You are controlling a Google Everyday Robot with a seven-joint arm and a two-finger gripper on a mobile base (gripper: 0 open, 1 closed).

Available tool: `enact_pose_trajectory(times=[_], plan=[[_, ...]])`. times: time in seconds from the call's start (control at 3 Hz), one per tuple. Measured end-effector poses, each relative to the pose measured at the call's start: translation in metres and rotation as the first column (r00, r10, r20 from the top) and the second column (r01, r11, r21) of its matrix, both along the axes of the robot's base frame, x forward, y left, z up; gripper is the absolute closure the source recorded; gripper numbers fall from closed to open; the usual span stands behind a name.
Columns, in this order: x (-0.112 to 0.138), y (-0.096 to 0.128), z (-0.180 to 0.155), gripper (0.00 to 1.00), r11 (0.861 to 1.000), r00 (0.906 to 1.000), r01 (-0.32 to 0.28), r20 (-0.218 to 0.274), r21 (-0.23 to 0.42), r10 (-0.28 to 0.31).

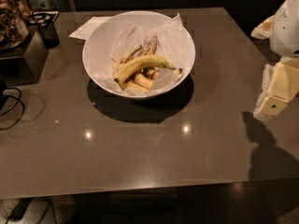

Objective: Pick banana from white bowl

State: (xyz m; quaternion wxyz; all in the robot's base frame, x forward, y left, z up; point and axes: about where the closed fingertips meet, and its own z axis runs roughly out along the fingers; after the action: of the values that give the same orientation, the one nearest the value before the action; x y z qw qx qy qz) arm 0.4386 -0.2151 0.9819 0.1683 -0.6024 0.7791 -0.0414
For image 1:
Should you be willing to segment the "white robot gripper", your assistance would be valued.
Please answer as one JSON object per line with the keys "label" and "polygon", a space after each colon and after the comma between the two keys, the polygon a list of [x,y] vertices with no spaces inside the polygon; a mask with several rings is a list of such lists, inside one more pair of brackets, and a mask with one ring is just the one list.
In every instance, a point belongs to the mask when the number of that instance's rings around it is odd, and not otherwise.
{"label": "white robot gripper", "polygon": [[285,0],[275,16],[255,27],[251,36],[270,40],[270,49],[283,57],[263,70],[262,93],[253,117],[270,120],[277,117],[299,92],[299,0]]}

